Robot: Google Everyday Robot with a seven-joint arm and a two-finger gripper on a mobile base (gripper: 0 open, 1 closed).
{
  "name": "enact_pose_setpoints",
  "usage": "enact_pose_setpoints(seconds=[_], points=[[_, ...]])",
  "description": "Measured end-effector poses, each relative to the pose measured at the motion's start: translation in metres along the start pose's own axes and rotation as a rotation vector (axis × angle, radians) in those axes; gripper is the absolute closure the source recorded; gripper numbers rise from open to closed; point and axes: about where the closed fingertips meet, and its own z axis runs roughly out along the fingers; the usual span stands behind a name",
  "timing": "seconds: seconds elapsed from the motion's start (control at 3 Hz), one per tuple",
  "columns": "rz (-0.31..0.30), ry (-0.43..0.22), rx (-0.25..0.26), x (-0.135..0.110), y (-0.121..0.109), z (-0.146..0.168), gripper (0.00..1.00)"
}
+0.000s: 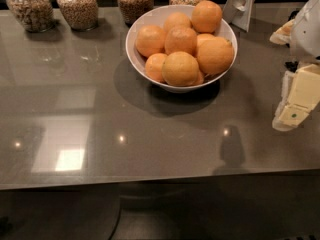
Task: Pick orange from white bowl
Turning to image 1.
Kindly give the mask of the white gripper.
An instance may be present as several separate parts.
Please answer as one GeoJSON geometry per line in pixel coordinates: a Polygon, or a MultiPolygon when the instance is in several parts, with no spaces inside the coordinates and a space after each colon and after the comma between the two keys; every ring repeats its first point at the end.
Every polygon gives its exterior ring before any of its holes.
{"type": "MultiPolygon", "coordinates": [[[[291,54],[299,61],[319,63],[320,0],[308,0],[295,19],[273,32],[269,40],[278,45],[290,43],[291,54]]],[[[272,127],[278,131],[297,128],[319,102],[319,64],[302,64],[295,72],[286,71],[272,127]]]]}

